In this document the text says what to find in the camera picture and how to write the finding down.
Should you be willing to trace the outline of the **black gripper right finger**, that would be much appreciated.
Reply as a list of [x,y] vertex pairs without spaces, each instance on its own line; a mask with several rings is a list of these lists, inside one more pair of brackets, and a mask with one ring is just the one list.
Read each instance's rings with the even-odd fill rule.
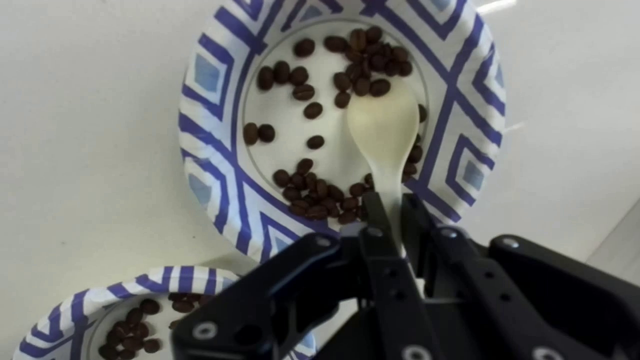
[[640,289],[517,234],[490,245],[403,198],[403,242],[424,297],[471,313],[500,360],[640,360]]

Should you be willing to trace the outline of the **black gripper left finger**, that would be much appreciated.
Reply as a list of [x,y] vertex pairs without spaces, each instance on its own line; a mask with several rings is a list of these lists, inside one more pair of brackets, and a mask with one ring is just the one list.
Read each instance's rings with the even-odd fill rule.
[[306,234],[173,330],[174,360],[284,360],[340,302],[354,318],[314,360],[437,360],[426,307],[377,194],[353,236]]

